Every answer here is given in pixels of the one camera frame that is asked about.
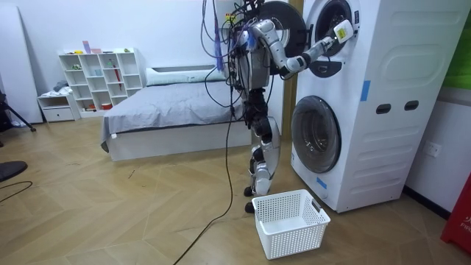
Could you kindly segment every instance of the gray bedsheet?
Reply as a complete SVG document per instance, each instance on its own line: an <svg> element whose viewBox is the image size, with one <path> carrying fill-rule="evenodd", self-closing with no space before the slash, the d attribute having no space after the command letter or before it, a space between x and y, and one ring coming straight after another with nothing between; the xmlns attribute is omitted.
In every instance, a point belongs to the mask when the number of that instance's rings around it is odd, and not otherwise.
<svg viewBox="0 0 471 265"><path fill-rule="evenodd" d="M208 90L215 100L227 106L229 86L225 82L209 82ZM238 93L233 92L233 100ZM234 104L237 117L242 103ZM204 83L182 83L143 88L106 112L102 122L102 148L108 152L106 140L113 133L162 128L187 124L215 124L230 119L228 107L217 105L206 93Z"/></svg>

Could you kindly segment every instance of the washing machine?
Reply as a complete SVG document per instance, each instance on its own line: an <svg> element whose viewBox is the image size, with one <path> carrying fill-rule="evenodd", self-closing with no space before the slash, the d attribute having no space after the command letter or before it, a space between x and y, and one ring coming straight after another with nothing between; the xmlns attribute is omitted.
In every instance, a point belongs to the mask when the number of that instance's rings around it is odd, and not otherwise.
<svg viewBox="0 0 471 265"><path fill-rule="evenodd" d="M320 40L355 37L299 74L291 165L337 212L399 198L464 22L468 0L305 0Z"/></svg>

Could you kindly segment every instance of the floor cable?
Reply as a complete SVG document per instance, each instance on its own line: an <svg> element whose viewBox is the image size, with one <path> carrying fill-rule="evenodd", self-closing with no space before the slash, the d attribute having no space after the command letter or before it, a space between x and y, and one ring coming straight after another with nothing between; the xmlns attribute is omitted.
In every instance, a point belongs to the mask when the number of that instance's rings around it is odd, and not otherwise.
<svg viewBox="0 0 471 265"><path fill-rule="evenodd" d="M212 219L205 227L205 229L203 229L201 231L201 233L199 233L199 235L193 240L193 242L191 242L190 246L188 246L185 250L185 252L174 262L174 265L178 264L178 262L183 258L185 257L186 253L188 251L190 251L190 249L196 244L196 242L201 238L201 236L206 232L208 231L209 227L218 219L222 218L223 216L226 215L227 212L229 212L230 208L232 207L233 205L233 200L234 200L234 190L233 190L233 183L232 181L230 180L230 173L229 173L229 163L228 163L228 152L229 152L229 131L230 131L230 125L232 124L232 121L233 121L233 117L231 116L230 117L230 120L229 120L229 125L227 126L227 134L226 134L226 172L227 172L227 179L229 180L229 187L230 187L230 203L229 203L229 206L227 207L226 211L216 217L215 219Z"/></svg>
<svg viewBox="0 0 471 265"><path fill-rule="evenodd" d="M9 195L8 197L6 197L6 198L4 198L4 199L1 199L1 200L0 200L0 203L2 203L2 202L4 202L4 201L6 201L7 199L9 199L9 198L15 196L16 194L20 194L21 192L27 190L28 188L30 188L30 187L32 186L32 182L31 182L31 181L20 181L20 182L17 182L17 183L13 183L13 184L9 184L9 185L6 185L6 186L4 186L4 187L1 187L0 189L3 189L3 188L8 188L8 187L11 187L11 186L18 185L18 184L23 184L23 183L28 183L29 185L28 185L26 188L24 188L24 189L22 189L22 190L20 190L20 191L17 191L17 192L15 192L14 194L11 194L11 195Z"/></svg>

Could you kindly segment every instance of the small cabinet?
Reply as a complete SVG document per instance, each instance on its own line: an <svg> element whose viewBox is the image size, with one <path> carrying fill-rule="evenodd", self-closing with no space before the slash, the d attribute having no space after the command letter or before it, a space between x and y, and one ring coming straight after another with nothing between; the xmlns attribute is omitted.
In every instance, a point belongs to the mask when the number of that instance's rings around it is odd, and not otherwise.
<svg viewBox="0 0 471 265"><path fill-rule="evenodd" d="M47 122L80 119L77 103L72 95L40 96L38 102Z"/></svg>

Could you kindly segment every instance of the wooden floor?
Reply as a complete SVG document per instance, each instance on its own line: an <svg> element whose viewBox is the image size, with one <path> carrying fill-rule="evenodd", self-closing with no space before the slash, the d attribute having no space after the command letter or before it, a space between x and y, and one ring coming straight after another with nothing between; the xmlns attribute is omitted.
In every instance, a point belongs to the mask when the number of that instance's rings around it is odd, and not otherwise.
<svg viewBox="0 0 471 265"><path fill-rule="evenodd" d="M34 183L0 205L0 264L172 264L227 207L224 150L114 163L99 147L100 122L0 135L0 161L29 164L0 186ZM305 188L290 148L283 147L272 192ZM439 240L445 221L407 196L340 215L328 210L332 222L318 250L268 261L244 212L248 156L248 147L230 150L234 205L181 264L471 264ZM0 190L0 199L20 188Z"/></svg>

